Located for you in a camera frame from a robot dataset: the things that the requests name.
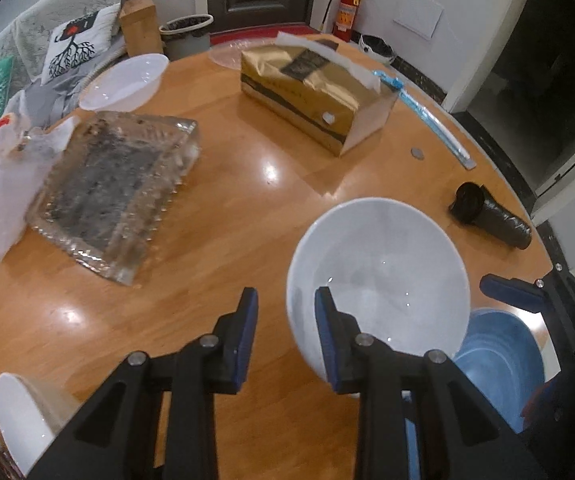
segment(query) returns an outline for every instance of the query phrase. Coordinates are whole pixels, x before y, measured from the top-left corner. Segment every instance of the wooden table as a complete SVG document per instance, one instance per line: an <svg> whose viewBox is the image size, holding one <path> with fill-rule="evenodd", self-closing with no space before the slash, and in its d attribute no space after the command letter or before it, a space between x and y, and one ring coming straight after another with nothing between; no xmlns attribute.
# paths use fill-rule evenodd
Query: wooden table
<svg viewBox="0 0 575 480"><path fill-rule="evenodd" d="M381 68L345 44L339 52ZM449 122L427 96L411 93ZM473 307L493 305L478 289L488 272L533 281L551 270L538 235L527 250L513 250L451 219L447 207L466 180L485 184L510 210L522 207L458 127L449 123L474 155L473 171L400 101L384 129L343 158L243 95L238 72L206 54L172 63L140 111L196 119L203 152L136 284L104 280L26 232L0 264L0 373L49 380L84 400L128 352L178 350L232 311L244 286L255 286L260 313L248 383L216 400L223 479L351 478L359 404L333 395L308 368L285 313L296 244L332 206L384 196L431 216L465 261Z"/></svg>

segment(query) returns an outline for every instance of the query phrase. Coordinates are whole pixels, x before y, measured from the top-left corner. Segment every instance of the black cylindrical object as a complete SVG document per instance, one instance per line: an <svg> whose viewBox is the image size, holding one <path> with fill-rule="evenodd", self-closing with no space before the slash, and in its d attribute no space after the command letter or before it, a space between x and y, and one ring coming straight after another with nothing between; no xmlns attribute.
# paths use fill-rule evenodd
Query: black cylindrical object
<svg viewBox="0 0 575 480"><path fill-rule="evenodd" d="M461 184L449 210L458 221L476 225L513 247L526 249L532 241L529 224L496 202L485 186Z"/></svg>

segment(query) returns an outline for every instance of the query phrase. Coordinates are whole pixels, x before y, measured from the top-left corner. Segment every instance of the white bowl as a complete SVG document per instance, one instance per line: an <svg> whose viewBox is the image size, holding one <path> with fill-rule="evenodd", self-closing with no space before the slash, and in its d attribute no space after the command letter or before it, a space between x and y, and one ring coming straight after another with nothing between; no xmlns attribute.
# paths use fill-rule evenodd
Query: white bowl
<svg viewBox="0 0 575 480"><path fill-rule="evenodd" d="M78 410L70 394L15 374L0 375L0 432L23 475Z"/></svg>
<svg viewBox="0 0 575 480"><path fill-rule="evenodd" d="M327 211L301 239L287 273L286 306L301 354L325 379L314 292L329 286L362 332L414 355L454 356L470 315L465 265L445 232L412 206L359 198Z"/></svg>
<svg viewBox="0 0 575 480"><path fill-rule="evenodd" d="M158 91L170 60L163 54L143 54L114 65L83 91L78 105L84 110L131 112Z"/></svg>

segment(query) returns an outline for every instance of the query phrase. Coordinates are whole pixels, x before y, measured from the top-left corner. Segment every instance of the red doormat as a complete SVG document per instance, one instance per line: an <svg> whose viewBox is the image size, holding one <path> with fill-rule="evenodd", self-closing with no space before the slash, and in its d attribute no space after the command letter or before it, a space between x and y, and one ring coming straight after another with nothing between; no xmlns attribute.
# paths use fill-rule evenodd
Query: red doormat
<svg viewBox="0 0 575 480"><path fill-rule="evenodd" d="M258 27L237 28L215 32L210 35L210 44L215 45L226 41L243 40L246 38L275 38L279 32L288 32L296 36L320 34L315 28L304 23L277 23L276 25L259 25Z"/></svg>

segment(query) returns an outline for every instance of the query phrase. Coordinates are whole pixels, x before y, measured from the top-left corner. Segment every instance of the tissue box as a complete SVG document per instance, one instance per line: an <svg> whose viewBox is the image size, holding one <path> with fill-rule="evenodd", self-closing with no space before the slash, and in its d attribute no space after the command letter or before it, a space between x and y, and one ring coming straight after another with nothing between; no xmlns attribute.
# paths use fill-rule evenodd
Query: tissue box
<svg viewBox="0 0 575 480"><path fill-rule="evenodd" d="M381 128L398 97L366 68L288 34L243 52L240 65L243 92L335 155Z"/></svg>

